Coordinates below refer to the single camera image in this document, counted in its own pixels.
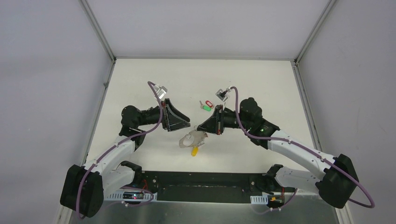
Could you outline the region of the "green key tag with key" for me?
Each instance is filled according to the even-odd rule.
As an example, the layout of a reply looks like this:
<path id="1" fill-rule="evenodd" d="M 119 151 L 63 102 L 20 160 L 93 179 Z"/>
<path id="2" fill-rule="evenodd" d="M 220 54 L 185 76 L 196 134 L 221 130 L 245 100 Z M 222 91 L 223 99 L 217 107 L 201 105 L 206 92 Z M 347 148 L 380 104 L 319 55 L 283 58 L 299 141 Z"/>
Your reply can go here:
<path id="1" fill-rule="evenodd" d="M 208 111 L 208 112 L 210 112 L 212 110 L 211 107 L 209 107 L 207 105 L 201 105 L 200 108 L 205 110 L 205 111 Z"/>

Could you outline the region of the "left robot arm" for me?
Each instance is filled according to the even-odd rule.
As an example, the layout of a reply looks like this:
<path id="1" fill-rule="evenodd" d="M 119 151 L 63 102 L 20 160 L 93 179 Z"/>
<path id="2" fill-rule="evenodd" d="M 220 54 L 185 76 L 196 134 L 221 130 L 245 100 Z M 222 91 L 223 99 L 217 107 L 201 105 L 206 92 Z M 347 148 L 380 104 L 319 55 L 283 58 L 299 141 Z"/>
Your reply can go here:
<path id="1" fill-rule="evenodd" d="M 84 165 L 72 165 L 66 174 L 60 204 L 84 217 L 93 217 L 103 201 L 128 185 L 136 189 L 142 184 L 141 166 L 126 157 L 144 142 L 147 132 L 140 126 L 162 126 L 168 132 L 190 127 L 190 118 L 177 110 L 166 98 L 156 107 L 139 110 L 128 105 L 121 112 L 121 131 L 113 145 Z"/>

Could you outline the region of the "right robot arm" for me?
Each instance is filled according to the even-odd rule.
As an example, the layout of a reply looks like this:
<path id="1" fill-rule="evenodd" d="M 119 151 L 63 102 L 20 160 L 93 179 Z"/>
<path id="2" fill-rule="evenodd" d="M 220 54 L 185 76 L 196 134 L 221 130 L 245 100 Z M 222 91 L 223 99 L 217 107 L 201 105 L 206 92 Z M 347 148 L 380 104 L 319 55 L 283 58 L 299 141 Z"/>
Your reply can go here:
<path id="1" fill-rule="evenodd" d="M 254 98 L 241 101 L 236 113 L 217 105 L 210 118 L 197 130 L 221 135 L 225 128 L 239 128 L 249 133 L 252 143 L 286 156 L 305 171 L 275 164 L 265 174 L 265 185 L 271 191 L 281 187 L 303 189 L 318 194 L 329 205 L 342 209 L 356 189 L 359 180 L 352 160 L 344 155 L 333 156 L 303 146 L 289 139 L 289 135 L 262 116 L 262 109 Z"/>

